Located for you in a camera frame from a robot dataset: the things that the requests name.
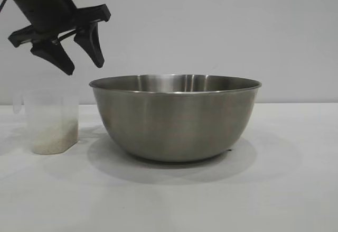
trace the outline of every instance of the table surface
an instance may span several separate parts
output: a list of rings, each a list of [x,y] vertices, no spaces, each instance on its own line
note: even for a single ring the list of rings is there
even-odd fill
[[[338,231],[338,104],[256,104],[233,151],[189,165],[136,160],[80,106],[79,142],[27,148],[0,107],[0,230]]]

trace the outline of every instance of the white wall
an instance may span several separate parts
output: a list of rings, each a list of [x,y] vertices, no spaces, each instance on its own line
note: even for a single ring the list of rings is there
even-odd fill
[[[107,3],[100,25],[106,58],[96,69],[70,39],[72,80],[82,102],[94,103],[88,82],[142,73],[204,73],[260,80],[260,102],[338,101],[338,0],[76,0]],[[0,14],[0,103],[14,88],[68,77],[7,41],[27,21],[9,0]]]

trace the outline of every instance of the measuring cup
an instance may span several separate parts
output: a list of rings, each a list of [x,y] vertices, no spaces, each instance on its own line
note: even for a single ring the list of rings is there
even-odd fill
[[[59,154],[78,141],[78,95],[75,89],[26,91],[13,99],[13,111],[25,105],[29,144],[36,154]]]

